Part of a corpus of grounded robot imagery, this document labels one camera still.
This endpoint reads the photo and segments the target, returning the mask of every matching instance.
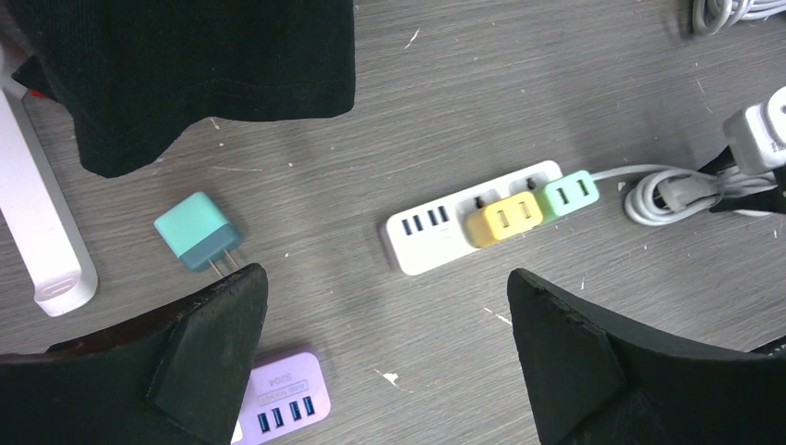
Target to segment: wood grain surface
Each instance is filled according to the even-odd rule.
[[[544,159],[570,172],[713,158],[723,120],[786,84],[786,24],[698,38],[690,7],[360,0],[349,114],[205,120],[116,180],[80,167],[64,108],[29,98],[100,288],[85,307],[46,317],[0,224],[0,351],[43,350],[214,281],[187,272],[152,225],[197,190],[244,234],[243,262],[270,276],[260,356],[302,343],[321,354],[333,411],[276,443],[537,443],[505,322],[516,267],[713,345],[749,350],[784,335],[780,216],[643,227],[610,180],[599,204],[418,277],[391,270],[379,240],[394,212]],[[0,31],[19,38],[0,16]]]

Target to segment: white plug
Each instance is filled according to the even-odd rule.
[[[695,176],[666,179],[658,183],[657,189],[666,206],[674,212],[685,210],[703,197],[719,194],[717,184]]]
[[[786,87],[735,113],[723,132],[742,173],[754,176],[786,165]]]

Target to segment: power plug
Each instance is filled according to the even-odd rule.
[[[537,227],[542,221],[535,195],[521,192],[470,214],[464,221],[464,231],[475,247],[486,248]]]
[[[315,424],[330,413],[319,360],[309,350],[290,352],[251,370],[233,444],[258,445]]]
[[[735,113],[723,132],[741,172],[753,176],[786,165],[786,87]]]
[[[535,198],[543,212],[544,224],[585,208],[600,197],[592,175],[586,170],[570,173],[535,191]]]

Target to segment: blue usb port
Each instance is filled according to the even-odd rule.
[[[281,417],[281,410],[278,408],[273,408],[273,420],[275,421],[276,428],[284,426],[284,418]]]
[[[267,433],[270,431],[270,424],[268,424],[268,416],[265,413],[262,413],[257,416],[260,419],[260,427],[262,428],[263,433]]]
[[[314,414],[314,404],[311,403],[311,397],[304,397],[303,404],[306,405],[306,414]]]
[[[289,409],[292,410],[292,418],[295,420],[300,420],[300,407],[298,407],[298,401],[292,401],[289,403]]]

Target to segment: power strip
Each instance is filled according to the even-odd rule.
[[[232,443],[258,445],[315,424],[329,412],[319,360],[308,350],[290,352],[251,370]]]
[[[98,275],[22,106],[27,89],[11,79],[23,61],[0,39],[0,210],[30,274],[33,300],[58,317],[95,295]]]
[[[407,275],[419,275],[479,249],[470,244],[463,220],[492,202],[532,191],[563,177],[552,160],[396,213],[381,228],[388,256]]]

